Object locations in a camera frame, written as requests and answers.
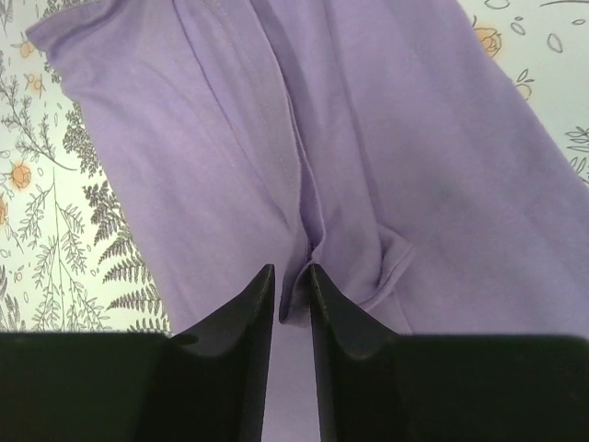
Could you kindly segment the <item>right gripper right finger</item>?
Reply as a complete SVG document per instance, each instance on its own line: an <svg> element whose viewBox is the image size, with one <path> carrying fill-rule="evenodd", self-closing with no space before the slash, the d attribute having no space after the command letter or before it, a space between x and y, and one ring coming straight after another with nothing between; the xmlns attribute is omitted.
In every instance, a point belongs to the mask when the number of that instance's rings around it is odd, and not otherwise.
<svg viewBox="0 0 589 442"><path fill-rule="evenodd" d="M588 342L405 335L308 271L324 441L584 441Z"/></svg>

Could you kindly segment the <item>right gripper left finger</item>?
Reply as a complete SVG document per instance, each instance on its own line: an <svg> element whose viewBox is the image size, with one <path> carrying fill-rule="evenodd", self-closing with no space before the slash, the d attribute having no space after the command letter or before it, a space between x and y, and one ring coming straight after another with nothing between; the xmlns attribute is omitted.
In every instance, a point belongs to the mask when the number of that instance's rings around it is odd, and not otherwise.
<svg viewBox="0 0 589 442"><path fill-rule="evenodd" d="M5 441L258 441L274 311L264 266L175 336L5 332Z"/></svg>

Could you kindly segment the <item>purple t shirt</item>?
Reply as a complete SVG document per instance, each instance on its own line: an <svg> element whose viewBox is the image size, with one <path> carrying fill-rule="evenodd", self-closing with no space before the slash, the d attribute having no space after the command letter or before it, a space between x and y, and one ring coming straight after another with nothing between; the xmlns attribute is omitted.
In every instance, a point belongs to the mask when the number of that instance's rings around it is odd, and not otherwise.
<svg viewBox="0 0 589 442"><path fill-rule="evenodd" d="M588 189L455 1L89 1L28 30L181 332L276 272L262 437L316 441L303 274L404 333L588 333Z"/></svg>

